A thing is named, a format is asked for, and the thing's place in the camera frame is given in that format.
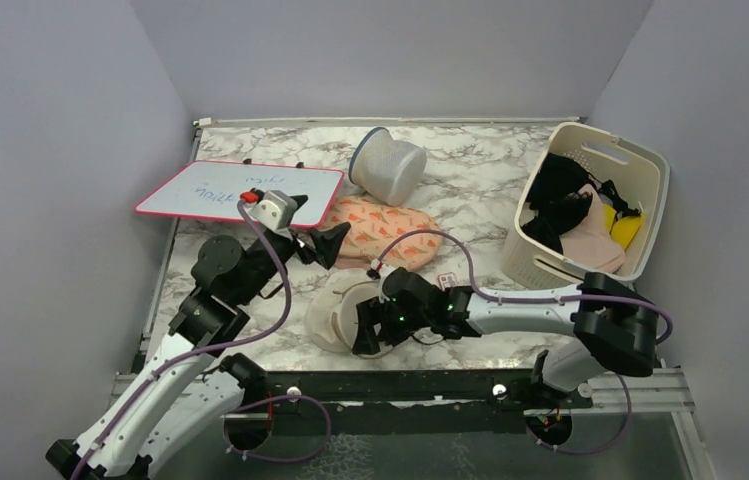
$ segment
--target whiteboard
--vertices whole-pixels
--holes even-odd
[[[316,227],[339,190],[344,172],[325,168],[296,168],[216,161],[197,161],[165,182],[135,207],[137,213],[243,222],[236,205],[251,188],[307,195],[292,226]]]

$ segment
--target pink cloth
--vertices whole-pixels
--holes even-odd
[[[595,187],[586,184],[579,193],[591,193],[592,204],[580,225],[560,236],[562,254],[597,270],[615,272],[624,265],[624,249],[607,232],[604,206]]]

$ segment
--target white laundry basket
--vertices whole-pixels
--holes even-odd
[[[626,250],[624,265],[610,277],[621,282],[639,278],[657,237],[666,194],[669,166],[660,154],[617,136],[574,122],[560,124],[530,175],[501,258],[503,272],[526,288],[556,288],[579,283],[594,268],[578,264],[524,234],[521,225],[535,216],[525,205],[527,192],[548,152],[571,158],[600,181],[613,180],[621,198],[645,216]]]

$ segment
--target patterned oven mitt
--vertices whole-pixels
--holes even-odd
[[[424,212],[377,205],[362,197],[336,198],[327,212],[327,219],[318,229],[328,230],[342,222],[350,222],[351,228],[339,251],[336,268],[368,268],[371,260],[400,235],[423,228],[439,230],[436,222]],[[385,262],[416,271],[436,256],[441,244],[442,237],[438,235],[414,235],[397,244]]]

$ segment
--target clothing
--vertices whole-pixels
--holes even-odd
[[[591,195],[591,206],[578,226],[560,235],[563,255],[577,263],[614,272],[624,265],[624,249],[607,232],[604,205],[595,187],[586,184],[580,193]]]
[[[605,207],[602,197],[612,206]],[[527,201],[536,211],[536,217],[521,226],[528,237],[597,270],[614,272],[624,264],[624,248],[610,231],[617,218],[641,214],[629,208],[612,180],[602,182],[576,161],[549,152],[527,192]],[[636,233],[630,232],[625,230],[626,244]]]

